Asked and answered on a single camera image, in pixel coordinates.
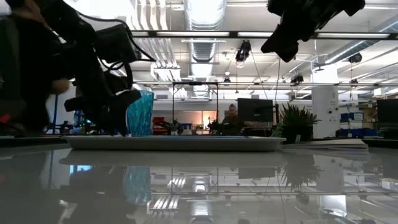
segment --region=pipe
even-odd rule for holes
[[[138,0],[132,0],[132,10],[131,10],[131,17],[129,23],[135,28],[135,30],[142,30],[140,23],[138,22],[138,15],[137,15],[137,7],[138,7]],[[149,55],[153,58],[156,58],[155,52],[153,51],[152,47],[150,47],[149,40],[147,39],[138,39],[137,43],[140,47],[149,53]],[[155,62],[157,67],[161,67],[162,65],[157,60]]]
[[[160,4],[160,26],[162,30],[168,30],[169,28],[167,27],[167,22],[166,22],[166,1],[159,0],[159,4]],[[177,60],[175,59],[175,54],[172,48],[172,43],[170,38],[164,39],[164,44],[167,51],[170,52],[170,62],[172,63],[173,68],[177,68],[178,67]]]
[[[150,25],[152,26],[152,28],[154,30],[159,30],[159,27],[157,26],[156,1],[155,0],[149,0],[149,1],[150,1]],[[163,57],[164,60],[165,59],[167,60],[167,67],[172,67],[172,62],[171,62],[172,60],[170,58],[169,51],[167,50],[167,48],[165,46],[164,39],[155,39],[155,44],[157,46],[157,49],[160,49],[160,48],[163,49],[165,58],[163,57],[163,55],[161,55],[161,57]]]
[[[147,23],[147,9],[146,9],[146,0],[140,0],[141,2],[141,17],[140,17],[140,23],[141,26],[144,28],[144,30],[149,30],[149,26]],[[149,46],[150,48],[152,48],[154,50],[155,53],[155,58],[156,60],[158,60],[160,62],[160,64],[162,65],[162,67],[166,67],[166,62],[163,59],[163,55],[160,52],[158,47],[153,48],[153,46],[157,45],[156,41],[154,39],[149,39]]]
[[[226,0],[186,0],[185,22],[187,30],[220,30],[226,11]],[[192,62],[214,62],[217,43],[189,43]],[[213,65],[191,64],[192,75],[195,78],[207,78],[211,75]]]
[[[398,32],[398,15],[388,19],[374,29],[371,29],[370,32]],[[378,42],[380,42],[380,40],[354,40],[323,58],[321,57],[319,61],[326,64],[333,64],[373,46]],[[304,62],[292,70],[302,71],[311,66],[311,62]]]

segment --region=wire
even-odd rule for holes
[[[279,57],[279,65],[278,65],[278,79],[276,81],[276,90],[275,90],[275,103],[276,103],[276,94],[278,93],[279,75],[280,75],[280,57]]]
[[[94,21],[99,21],[99,22],[120,22],[121,24],[123,24],[125,26],[125,28],[127,30],[127,36],[129,37],[129,40],[131,41],[133,46],[135,46],[136,49],[138,49],[142,54],[144,54],[147,58],[149,58],[149,59],[140,59],[140,61],[156,62],[156,60],[154,58],[152,58],[147,52],[145,52],[142,48],[140,48],[135,43],[129,26],[123,20],[120,20],[120,19],[99,19],[99,18],[95,18],[95,17],[84,15],[84,14],[82,14],[81,12],[79,12],[77,10],[76,10],[76,12],[79,13],[79,15],[83,16],[84,18],[91,19],[91,20],[94,20]]]
[[[266,186],[266,191],[264,192],[264,196],[263,196],[263,198],[262,198],[261,205],[260,205],[260,209],[259,209],[259,214],[258,214],[257,217],[260,217],[261,209],[262,209],[262,206],[263,206],[263,204],[264,204],[264,200],[266,199],[267,189],[268,189],[268,184],[269,184],[269,180],[270,180],[270,179],[271,179],[271,178],[268,177],[268,182],[267,182],[267,186]]]
[[[236,70],[236,93],[238,93],[238,66],[235,65]]]
[[[284,204],[284,199],[282,198],[282,191],[280,190],[280,183],[279,183],[279,176],[278,176],[278,175],[276,176],[276,179],[278,180],[280,202],[282,202],[282,209],[283,209],[283,211],[284,211],[285,224],[286,224],[285,204]]]
[[[118,62],[114,62],[113,64],[111,64],[111,66],[107,66],[104,62],[103,62],[103,60],[100,60],[100,62],[101,62],[101,64],[108,70],[108,71],[110,71],[110,70],[119,70],[120,68],[122,68],[123,67],[123,62],[120,62],[120,61],[118,61]]]
[[[6,128],[11,128],[11,129],[17,131],[18,133],[23,133],[24,132],[21,128],[18,128],[17,126],[14,126],[14,125],[9,124],[9,123],[0,122],[0,128],[1,128],[1,126],[5,126]]]
[[[268,96],[267,96],[267,93],[266,93],[266,89],[264,88],[264,84],[263,84],[263,82],[262,82],[262,80],[261,80],[261,76],[260,76],[260,73],[259,73],[259,69],[257,68],[256,59],[254,59],[253,52],[250,51],[250,53],[251,53],[251,57],[253,58],[254,66],[256,67],[257,75],[258,75],[258,77],[259,77],[259,79],[260,79],[260,82],[261,82],[262,90],[264,91],[264,94],[266,95],[266,98],[267,98],[267,100],[268,100]]]

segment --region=cable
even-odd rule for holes
[[[23,133],[24,132],[21,128],[18,128],[17,126],[14,126],[14,125],[9,124],[9,123],[0,122],[0,128],[1,128],[1,126],[5,126],[6,128],[11,128],[11,129],[17,131],[18,133]]]
[[[282,191],[280,190],[280,183],[279,183],[279,176],[276,176],[276,179],[278,180],[278,187],[279,187],[279,194],[280,194],[280,202],[282,202],[282,209],[284,211],[284,217],[285,217],[285,224],[286,224],[286,213],[285,213],[285,204],[284,204],[284,199],[282,198]]]
[[[258,75],[258,77],[259,77],[259,79],[260,79],[260,82],[261,82],[262,90],[264,91],[264,94],[266,95],[266,98],[267,98],[267,100],[268,100],[268,96],[267,96],[267,93],[266,93],[266,89],[264,89],[264,84],[263,84],[263,82],[262,82],[262,80],[261,80],[261,76],[260,76],[260,73],[259,73],[259,69],[257,68],[257,64],[256,64],[256,60],[254,59],[253,52],[250,51],[250,53],[251,53],[251,57],[253,58],[254,66],[256,67],[257,75]]]
[[[262,210],[262,205],[264,204],[264,200],[266,199],[267,189],[268,189],[268,184],[269,184],[269,180],[270,180],[270,179],[271,179],[271,178],[268,177],[268,182],[267,182],[267,186],[266,186],[266,191],[264,192],[264,196],[263,196],[263,198],[262,198],[261,205],[260,205],[260,209],[259,209],[259,214],[258,214],[257,217],[260,217],[260,213],[261,213],[261,210]]]
[[[129,63],[124,63],[124,69],[126,70],[127,75],[127,88],[131,90],[132,83],[134,82],[134,77],[132,75],[132,70]]]
[[[156,62],[155,59],[153,59],[147,52],[145,52],[144,50],[142,50],[134,41],[133,36],[131,34],[131,30],[129,28],[129,26],[126,24],[126,22],[124,22],[123,20],[120,19],[99,19],[99,18],[95,18],[95,17],[91,17],[91,16],[86,16],[84,14],[82,14],[81,12],[77,11],[77,13],[79,13],[79,15],[83,16],[84,18],[87,19],[91,19],[94,21],[99,21],[99,22],[120,22],[121,24],[123,24],[126,28],[127,31],[127,36],[129,37],[129,40],[131,41],[131,43],[133,44],[133,46],[135,46],[136,49],[138,49],[142,54],[144,54],[147,58],[149,59],[140,59],[140,61],[144,61],[144,62]]]
[[[110,70],[119,70],[120,68],[122,68],[123,67],[123,62],[120,62],[120,61],[118,61],[118,62],[114,62],[113,64],[111,64],[111,66],[107,66],[104,62],[103,62],[103,60],[99,60],[100,62],[101,62],[101,64],[108,70],[108,71],[110,71]]]
[[[239,93],[238,92],[238,66],[235,65],[235,70],[236,70],[236,92],[235,94]]]
[[[278,79],[276,81],[276,90],[275,90],[275,103],[276,103],[276,94],[278,93],[279,75],[280,75],[280,57],[279,57],[279,65],[278,65]]]

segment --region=black monitor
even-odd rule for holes
[[[398,99],[378,100],[377,114],[380,123],[398,123]]]
[[[238,116],[243,121],[274,122],[272,100],[238,99]]]

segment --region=metal frame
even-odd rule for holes
[[[225,82],[134,82],[136,84],[141,85],[175,85],[175,84],[184,84],[191,85],[191,83],[197,83],[197,85],[259,85],[259,86],[274,86],[278,84],[278,86],[346,86],[346,87],[356,87],[356,86],[398,86],[398,83],[311,83],[311,82],[302,82],[302,83],[282,83],[282,82],[237,82],[237,83],[225,83]]]
[[[134,38],[268,39],[274,31],[236,30],[132,30]],[[398,40],[393,32],[315,32],[313,40]]]

